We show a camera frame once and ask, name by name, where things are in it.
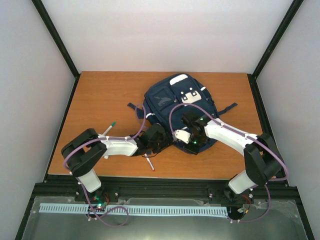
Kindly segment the red marker pen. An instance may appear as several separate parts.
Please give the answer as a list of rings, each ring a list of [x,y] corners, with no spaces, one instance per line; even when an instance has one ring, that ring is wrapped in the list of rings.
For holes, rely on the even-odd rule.
[[[148,156],[147,154],[144,154],[144,157],[146,158],[146,160],[147,160],[147,162],[148,162],[148,164],[149,164],[149,166],[150,166],[151,170],[152,170],[153,172],[155,172],[154,165],[152,164],[152,162],[151,162],[151,160],[150,160],[149,156]]]

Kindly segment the navy blue student backpack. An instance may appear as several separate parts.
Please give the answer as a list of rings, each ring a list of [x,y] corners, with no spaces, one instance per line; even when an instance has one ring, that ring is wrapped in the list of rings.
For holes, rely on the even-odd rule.
[[[234,102],[218,111],[207,88],[187,73],[174,74],[152,85],[144,94],[142,104],[144,108],[139,108],[132,103],[128,103],[128,107],[136,111],[138,119],[147,120],[150,127],[160,124],[172,135],[171,146],[183,152],[185,152],[185,144],[176,140],[173,132],[187,129],[182,122],[184,114],[192,111],[199,117],[210,114],[213,118],[219,118],[220,115],[237,106],[237,103]],[[216,143],[216,140],[210,139],[205,143],[210,148]]]

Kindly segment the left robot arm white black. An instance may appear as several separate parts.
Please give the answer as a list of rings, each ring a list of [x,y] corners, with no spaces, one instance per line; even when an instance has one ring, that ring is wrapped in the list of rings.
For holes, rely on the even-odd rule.
[[[104,188],[94,170],[101,158],[158,154],[171,146],[172,142],[172,135],[158,123],[142,134],[126,137],[103,136],[93,128],[88,128],[65,145],[61,154],[63,166],[85,187],[86,195],[96,202],[104,195]]]

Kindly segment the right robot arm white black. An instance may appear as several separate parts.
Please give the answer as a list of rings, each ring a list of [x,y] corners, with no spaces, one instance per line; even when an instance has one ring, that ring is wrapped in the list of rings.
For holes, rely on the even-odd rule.
[[[234,202],[245,191],[268,183],[285,168],[284,162],[272,137],[266,133],[256,135],[239,130],[219,118],[197,116],[190,111],[181,120],[186,130],[177,129],[173,136],[193,154],[208,140],[219,141],[236,150],[244,157],[245,169],[232,177],[223,190],[224,198]]]

